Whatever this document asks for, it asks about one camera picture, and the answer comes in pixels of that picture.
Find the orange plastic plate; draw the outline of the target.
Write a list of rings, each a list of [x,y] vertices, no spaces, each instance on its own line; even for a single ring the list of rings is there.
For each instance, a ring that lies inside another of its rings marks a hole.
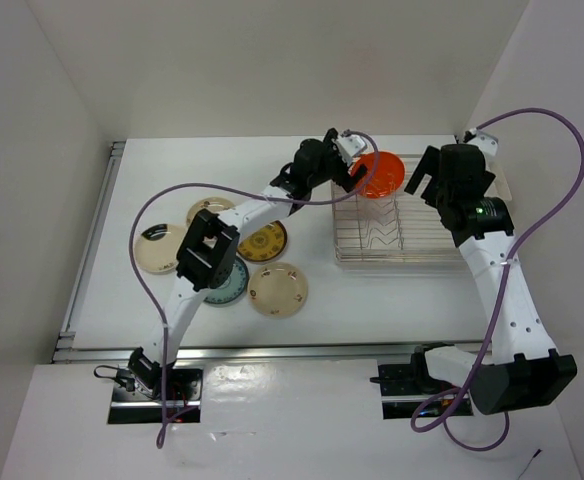
[[[368,181],[358,195],[369,199],[379,199],[393,194],[401,187],[406,176],[406,167],[403,160],[394,153],[381,151],[380,163],[374,175],[370,176],[374,162],[374,153],[364,154],[353,164],[350,170],[350,174],[354,176],[361,167],[367,169],[366,175],[359,179],[356,188]]]

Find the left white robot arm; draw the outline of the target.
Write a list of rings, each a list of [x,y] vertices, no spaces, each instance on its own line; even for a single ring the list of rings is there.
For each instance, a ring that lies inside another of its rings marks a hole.
[[[210,188],[246,198],[228,210],[213,213],[204,208],[197,212],[176,253],[173,292],[161,305],[143,279],[135,262],[133,272],[159,317],[150,339],[133,350],[128,369],[135,387],[148,399],[163,397],[170,388],[168,370],[176,361],[178,350],[204,298],[229,278],[239,244],[266,225],[285,219],[304,206],[329,205],[329,200],[313,201],[314,188],[333,182],[346,192],[345,200],[361,189],[365,169],[353,174],[354,159],[374,142],[355,131],[330,129],[324,138],[308,138],[300,143],[293,160],[258,194],[208,183],[184,183],[169,187],[151,197],[133,221],[136,229],[148,207],[161,196],[178,189]]]

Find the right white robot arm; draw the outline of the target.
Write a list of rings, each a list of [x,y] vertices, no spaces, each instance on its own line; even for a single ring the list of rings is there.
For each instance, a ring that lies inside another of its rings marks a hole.
[[[428,147],[405,186],[451,233],[475,281],[489,341],[478,355],[452,346],[426,350],[409,370],[411,384],[423,393],[443,381],[466,386],[484,415],[549,405],[577,374],[574,357],[558,351],[537,312],[505,201],[486,194],[494,178],[477,146],[450,144]]]

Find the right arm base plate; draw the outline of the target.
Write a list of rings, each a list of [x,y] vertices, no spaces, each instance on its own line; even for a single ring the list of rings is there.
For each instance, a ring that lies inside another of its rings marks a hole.
[[[426,366],[425,352],[446,343],[420,345],[403,363],[377,366],[369,382],[379,387],[384,420],[409,419],[426,398],[452,388],[448,382],[432,378]]]

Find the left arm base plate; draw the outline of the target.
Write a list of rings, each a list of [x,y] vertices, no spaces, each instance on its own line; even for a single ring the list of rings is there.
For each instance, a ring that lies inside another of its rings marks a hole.
[[[119,366],[97,365],[93,376],[113,383],[108,420],[110,425],[160,424],[162,392],[145,389],[132,373]],[[177,424],[199,423],[203,370],[180,368],[168,375],[166,414]]]

